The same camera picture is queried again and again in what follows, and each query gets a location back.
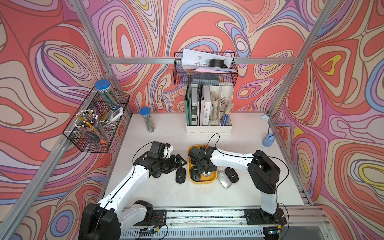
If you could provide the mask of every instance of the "black roll of tape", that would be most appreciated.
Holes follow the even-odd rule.
[[[209,60],[209,66],[215,68],[222,68],[224,66],[224,60],[211,59]]]

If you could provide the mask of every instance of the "colorful swirl pattern wall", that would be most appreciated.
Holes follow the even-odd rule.
[[[340,1],[273,116],[341,239],[384,239],[383,59],[383,1]]]
[[[240,57],[297,56],[322,0],[93,0],[87,8],[108,56],[173,57],[189,48],[232,50]],[[290,65],[238,66],[236,111],[266,111]],[[185,88],[174,86],[173,65],[112,66],[134,112],[184,110]]]
[[[0,1],[0,222],[102,78],[70,0]],[[108,154],[70,146],[13,239],[75,239],[96,202],[124,132]]]

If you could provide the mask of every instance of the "brush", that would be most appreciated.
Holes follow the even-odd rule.
[[[211,104],[212,104],[212,111],[209,115],[210,121],[217,121],[217,94],[215,91],[211,91]]]
[[[233,102],[230,102],[228,101],[227,104],[225,105],[225,108],[224,108],[224,114],[223,114],[223,121],[222,121],[222,126],[226,126],[227,125],[227,122],[228,122],[228,116],[229,114],[231,113],[233,107],[235,106],[235,104]]]

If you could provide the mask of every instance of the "green folder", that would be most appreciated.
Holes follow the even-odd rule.
[[[188,85],[187,85],[187,90],[185,91],[184,104],[185,104],[185,117],[187,119],[187,125],[191,126],[191,94],[190,94],[190,87]]]

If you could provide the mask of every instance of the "yellow tray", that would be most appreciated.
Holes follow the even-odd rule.
[[[190,147],[190,148],[188,149],[188,154],[187,154],[187,155],[189,155],[189,152],[191,151],[191,149],[192,149],[193,147],[197,147],[198,149],[200,149],[200,147],[202,147],[202,146],[205,146],[205,145],[195,145],[195,146]],[[192,178],[191,178],[191,173],[190,173],[190,171],[189,171],[193,166],[195,166],[195,165],[193,165],[193,164],[191,163],[191,158],[188,157],[188,177],[189,177],[189,179],[190,179],[194,184],[208,184],[208,183],[211,183],[211,182],[213,182],[214,180],[216,180],[216,178],[217,178],[217,172],[215,171],[215,172],[212,172],[211,176],[208,176],[208,177],[204,177],[204,176],[201,174],[201,175],[200,175],[200,181],[199,181],[199,182],[195,182],[195,181],[193,181]]]

